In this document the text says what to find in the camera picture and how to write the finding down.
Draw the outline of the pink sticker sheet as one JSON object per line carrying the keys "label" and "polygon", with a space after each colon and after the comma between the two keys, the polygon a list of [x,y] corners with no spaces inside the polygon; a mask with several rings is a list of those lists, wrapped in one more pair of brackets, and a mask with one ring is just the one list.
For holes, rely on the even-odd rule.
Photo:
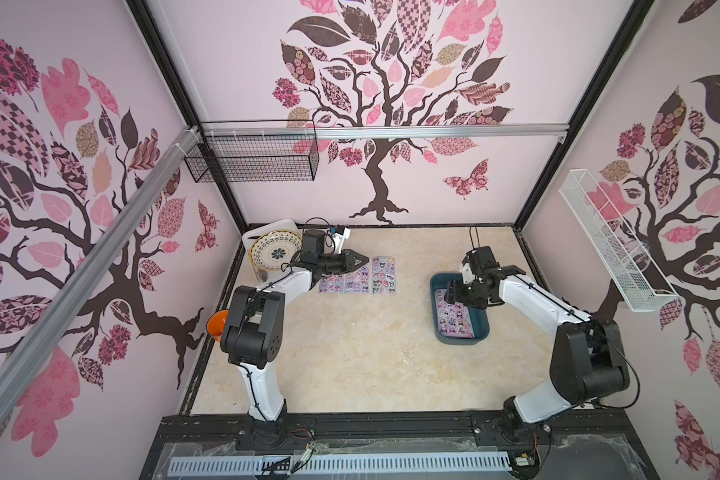
{"label": "pink sticker sheet", "polygon": [[341,294],[345,290],[345,279],[343,275],[328,275],[320,279],[320,293],[337,293]]}
{"label": "pink sticker sheet", "polygon": [[369,265],[344,275],[343,292],[345,294],[368,294],[370,292]]}

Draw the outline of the teal plastic storage box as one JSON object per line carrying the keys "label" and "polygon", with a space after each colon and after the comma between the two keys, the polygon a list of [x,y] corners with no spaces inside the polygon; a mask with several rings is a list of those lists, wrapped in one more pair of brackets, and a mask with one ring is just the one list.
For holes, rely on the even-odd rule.
{"label": "teal plastic storage box", "polygon": [[490,334],[486,311],[446,302],[445,294],[452,281],[460,282],[461,275],[437,273],[429,282],[435,336],[446,345],[475,345]]}

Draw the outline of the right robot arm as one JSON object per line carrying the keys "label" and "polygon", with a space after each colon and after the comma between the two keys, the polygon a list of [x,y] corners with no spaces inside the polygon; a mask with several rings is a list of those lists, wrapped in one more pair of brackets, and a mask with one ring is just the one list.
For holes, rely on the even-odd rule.
{"label": "right robot arm", "polygon": [[500,265],[488,246],[465,254],[460,275],[448,284],[446,302],[482,310],[512,306],[553,340],[547,378],[505,402],[502,415],[510,428],[538,424],[629,388],[630,364],[613,319],[555,297],[515,265]]}

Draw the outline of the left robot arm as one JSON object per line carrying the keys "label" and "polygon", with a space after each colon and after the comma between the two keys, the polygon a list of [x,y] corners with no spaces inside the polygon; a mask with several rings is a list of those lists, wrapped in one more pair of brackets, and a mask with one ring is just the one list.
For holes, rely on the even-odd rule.
{"label": "left robot arm", "polygon": [[239,286],[229,307],[207,322],[208,334],[243,377],[248,415],[264,425],[286,412],[274,361],[283,343],[287,306],[313,289],[322,278],[353,273],[369,258],[344,247],[346,226],[311,228],[301,233],[271,230],[251,245],[254,267],[274,276],[257,286]]}

